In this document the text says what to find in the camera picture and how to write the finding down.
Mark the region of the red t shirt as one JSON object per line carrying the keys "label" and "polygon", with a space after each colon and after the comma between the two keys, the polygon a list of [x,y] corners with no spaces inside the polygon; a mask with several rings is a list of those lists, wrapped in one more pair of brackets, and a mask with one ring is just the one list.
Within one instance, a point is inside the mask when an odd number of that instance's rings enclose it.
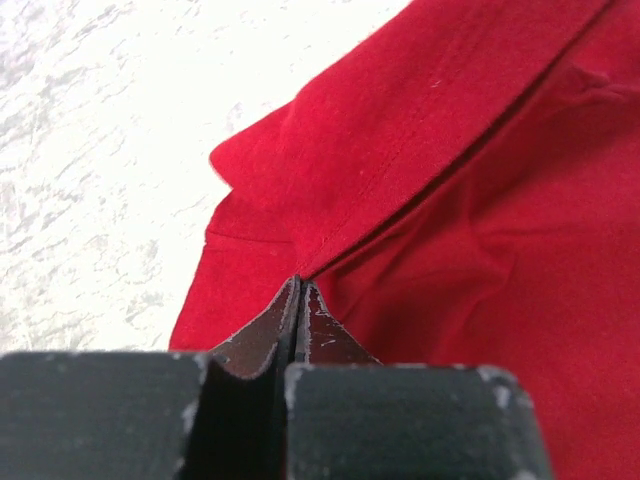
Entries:
{"label": "red t shirt", "polygon": [[637,2],[414,1],[210,161],[172,349],[299,275],[380,360],[513,372],[558,478],[638,477]]}

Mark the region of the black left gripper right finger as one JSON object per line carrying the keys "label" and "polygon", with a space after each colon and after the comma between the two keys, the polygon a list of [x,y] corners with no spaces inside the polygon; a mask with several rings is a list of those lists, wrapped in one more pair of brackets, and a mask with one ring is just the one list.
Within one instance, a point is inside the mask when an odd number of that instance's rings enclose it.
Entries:
{"label": "black left gripper right finger", "polygon": [[533,401],[508,371],[383,365],[303,287],[285,374],[290,479],[550,479]]}

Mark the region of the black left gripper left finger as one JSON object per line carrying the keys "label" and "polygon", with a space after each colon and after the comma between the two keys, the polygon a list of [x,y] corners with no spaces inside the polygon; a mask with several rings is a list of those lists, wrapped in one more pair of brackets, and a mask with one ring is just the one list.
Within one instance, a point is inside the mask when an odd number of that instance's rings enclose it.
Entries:
{"label": "black left gripper left finger", "polygon": [[272,479],[300,281],[207,352],[1,359],[5,479]]}

